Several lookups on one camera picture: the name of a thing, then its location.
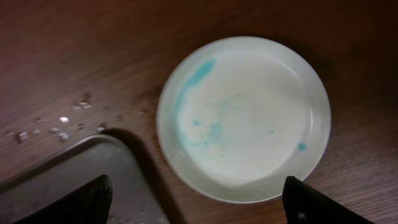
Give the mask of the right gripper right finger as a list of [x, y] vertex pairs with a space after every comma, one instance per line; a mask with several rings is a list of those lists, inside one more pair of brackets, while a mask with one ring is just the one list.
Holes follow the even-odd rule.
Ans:
[[294, 176], [285, 180], [282, 202], [288, 224], [373, 224]]

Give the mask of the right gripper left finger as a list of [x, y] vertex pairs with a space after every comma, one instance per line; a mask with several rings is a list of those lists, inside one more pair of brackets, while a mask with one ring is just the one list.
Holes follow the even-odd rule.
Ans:
[[106, 224], [113, 186], [101, 175], [17, 224]]

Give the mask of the white plate front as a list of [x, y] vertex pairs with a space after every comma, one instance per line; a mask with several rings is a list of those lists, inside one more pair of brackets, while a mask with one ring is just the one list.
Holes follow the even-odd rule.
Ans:
[[282, 194], [322, 158], [331, 110], [320, 77], [292, 49], [260, 37], [229, 37], [186, 57], [162, 90], [160, 148], [196, 192], [228, 203]]

